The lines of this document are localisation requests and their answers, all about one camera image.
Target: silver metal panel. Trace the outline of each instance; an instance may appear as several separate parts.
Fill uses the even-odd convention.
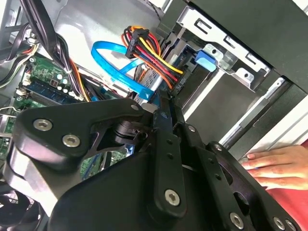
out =
[[[208,81],[201,85],[191,99],[193,102],[208,86]],[[221,140],[239,119],[254,105],[258,96],[232,76],[224,74],[211,87],[211,91],[187,119],[198,129],[202,141]]]
[[[249,151],[262,152],[301,145],[308,139],[308,96]]]
[[[177,23],[183,28],[188,29],[203,41],[216,42],[225,49],[233,53],[254,71],[259,72],[261,69],[266,73],[270,68],[257,59],[242,45],[234,41],[229,35],[218,28],[209,19],[200,14],[196,9],[186,7],[179,17]]]
[[[122,44],[120,36],[127,26],[140,25],[154,31],[158,24],[156,13],[138,0],[69,0],[55,29],[66,39],[70,56],[78,65],[108,79],[91,56],[93,43],[105,40]],[[118,68],[130,62],[116,52],[102,55]]]

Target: human hand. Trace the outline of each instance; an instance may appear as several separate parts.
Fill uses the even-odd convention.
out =
[[[247,157],[243,167],[267,189],[308,190],[308,149],[293,146]]]

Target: yellow wire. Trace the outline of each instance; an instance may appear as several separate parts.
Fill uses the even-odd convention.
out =
[[[183,74],[182,71],[176,69],[175,67],[171,66],[169,63],[167,63],[165,60],[163,60],[161,57],[159,57],[158,54],[155,53],[155,51],[153,51],[149,46],[148,44],[144,41],[143,38],[139,38],[140,41],[143,43],[143,45],[146,47],[146,49],[149,50],[149,52],[151,52],[152,55],[155,56],[156,59],[158,59],[159,61],[161,61],[163,64],[165,64],[167,67],[169,67],[171,70],[175,71],[175,72],[178,72],[180,74]]]

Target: screw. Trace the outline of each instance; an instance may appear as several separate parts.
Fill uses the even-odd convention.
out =
[[[274,222],[279,229],[285,230],[285,226],[279,218],[274,217]]]
[[[65,146],[69,148],[76,148],[80,145],[80,139],[72,134],[63,136],[62,142]]]
[[[295,228],[294,224],[293,224],[291,221],[289,221],[288,219],[286,219],[285,222],[287,222],[288,226],[289,226],[293,231],[296,231],[296,228]]]
[[[218,151],[222,151],[222,148],[218,144],[215,144],[214,146]]]
[[[131,108],[134,109],[134,110],[136,110],[136,111],[139,111],[139,107],[136,106],[136,105],[134,105],[134,104],[131,106]]]
[[[165,112],[162,112],[160,115],[161,115],[163,118],[168,119],[168,115],[167,115]]]
[[[236,213],[230,213],[230,220],[239,230],[242,230],[244,228],[244,223],[242,219]]]
[[[52,123],[46,119],[37,119],[33,122],[33,126],[40,131],[49,131],[52,129]]]
[[[167,189],[165,191],[165,199],[169,202],[169,204],[173,206],[178,206],[180,204],[180,197],[179,195],[173,191],[172,189]]]
[[[193,126],[190,126],[190,125],[189,125],[188,128],[189,128],[189,130],[192,131],[192,132],[195,132],[195,131],[196,131],[196,129],[195,129]]]

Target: orange wire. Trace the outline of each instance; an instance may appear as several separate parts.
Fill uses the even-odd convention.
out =
[[[124,45],[126,46],[126,47],[128,47],[128,44],[125,42],[125,39],[124,39],[124,34],[122,34],[121,35],[121,39],[122,39],[122,42],[124,43]],[[164,74],[162,74],[156,67],[154,67],[152,64],[150,64],[149,62],[147,62],[147,61],[145,61],[143,58],[141,58],[140,56],[138,56],[138,55],[136,55],[136,54],[134,54],[134,56],[136,57],[136,58],[139,58],[139,59],[141,59],[142,61],[144,61],[144,63],[146,63],[150,68],[152,68],[154,71],[156,71],[159,75],[160,75],[160,77],[161,78],[163,78],[163,80],[167,83],[167,85],[168,85],[168,87],[170,88],[170,89],[172,89],[172,85],[170,84],[170,82],[168,81],[168,79],[164,76]]]
[[[140,78],[138,79],[139,83],[143,80],[143,77],[145,76],[146,72],[147,72],[147,70],[143,70],[143,72],[141,73]]]
[[[90,102],[91,100],[90,100],[90,98],[88,97],[88,95],[87,95],[87,93],[86,93],[86,90],[84,89],[84,86],[83,86],[82,81],[81,81],[80,73],[79,73],[77,67],[76,67],[75,63],[74,63],[71,59],[70,59],[70,62],[71,62],[71,65],[73,66],[74,72],[75,72],[76,75],[77,75],[77,80],[78,80],[78,82],[79,82],[79,85],[81,86],[82,94],[83,94],[83,96],[85,97],[85,100],[86,100],[87,102]]]
[[[29,53],[31,53],[31,52],[32,52],[32,50],[33,50],[33,48],[31,47],[29,50],[24,51],[24,52],[23,52],[23,54],[29,54]]]

